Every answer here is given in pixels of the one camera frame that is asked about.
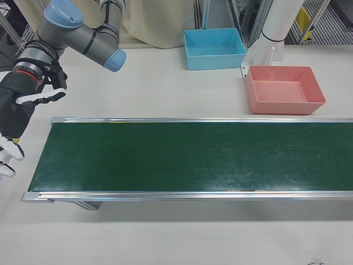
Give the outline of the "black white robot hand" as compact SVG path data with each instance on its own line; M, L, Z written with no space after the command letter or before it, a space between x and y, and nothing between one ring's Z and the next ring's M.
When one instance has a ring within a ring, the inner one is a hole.
M50 71L43 84L24 70L11 71L1 80L1 176L14 177L9 165L12 158L21 161L24 151L14 142L19 139L39 104L55 102L66 95L67 75Z

